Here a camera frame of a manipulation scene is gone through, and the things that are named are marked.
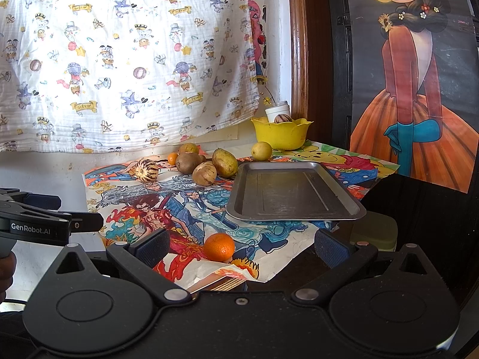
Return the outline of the person's left hand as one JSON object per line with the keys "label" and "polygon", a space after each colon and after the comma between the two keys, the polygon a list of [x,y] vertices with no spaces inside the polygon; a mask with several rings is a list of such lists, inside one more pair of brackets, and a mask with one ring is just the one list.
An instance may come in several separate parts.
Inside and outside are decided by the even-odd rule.
{"label": "person's left hand", "polygon": [[16,264],[16,255],[13,252],[10,252],[7,257],[0,258],[0,303],[5,301],[7,290],[13,285]]}

